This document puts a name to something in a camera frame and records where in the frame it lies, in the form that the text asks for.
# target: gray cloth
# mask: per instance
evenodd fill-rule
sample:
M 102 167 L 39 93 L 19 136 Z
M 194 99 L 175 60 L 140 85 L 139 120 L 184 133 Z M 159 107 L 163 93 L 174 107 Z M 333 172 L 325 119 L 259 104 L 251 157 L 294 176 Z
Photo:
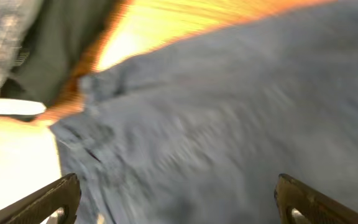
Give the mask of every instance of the gray cloth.
M 84 112 L 52 131 L 81 211 L 106 223 L 280 223 L 280 173 L 358 212 L 358 1 L 177 42 L 81 86 Z
M 42 0 L 0 0 L 0 87 L 8 78 L 21 42 Z

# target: wooden table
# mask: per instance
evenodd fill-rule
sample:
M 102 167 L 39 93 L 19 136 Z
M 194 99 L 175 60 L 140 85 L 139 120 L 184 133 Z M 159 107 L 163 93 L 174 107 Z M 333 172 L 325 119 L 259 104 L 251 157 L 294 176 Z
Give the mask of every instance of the wooden table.
M 252 21 L 324 0 L 135 0 L 111 16 L 109 28 L 85 54 L 74 77 L 104 70 L 130 57 L 189 35 Z M 61 102 L 31 123 L 0 118 L 0 209 L 59 178 L 48 126 L 81 111 L 82 97 L 69 85 Z

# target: wooden surface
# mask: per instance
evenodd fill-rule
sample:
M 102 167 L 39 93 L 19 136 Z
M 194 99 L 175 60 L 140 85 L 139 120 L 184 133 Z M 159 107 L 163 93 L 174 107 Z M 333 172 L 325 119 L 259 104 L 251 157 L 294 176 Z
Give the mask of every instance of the wooden surface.
M 112 15 L 115 22 L 109 23 L 109 29 L 90 48 L 74 76 L 109 68 L 131 55 L 189 35 L 321 1 L 324 0 L 125 1 Z M 0 118 L 0 209 L 59 178 L 57 152 L 48 126 L 82 107 L 82 98 L 72 91 L 73 85 L 67 89 L 59 104 L 34 122 Z

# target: black cloth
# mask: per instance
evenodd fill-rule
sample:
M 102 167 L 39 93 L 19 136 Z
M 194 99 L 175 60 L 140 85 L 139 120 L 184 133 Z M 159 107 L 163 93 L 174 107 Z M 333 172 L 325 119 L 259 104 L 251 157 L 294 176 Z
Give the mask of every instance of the black cloth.
M 280 223 L 287 173 L 358 212 L 358 1 L 132 57 L 81 82 L 52 126 L 79 223 Z
M 103 30 L 118 0 L 48 0 L 23 41 L 1 98 L 52 106 L 83 51 Z

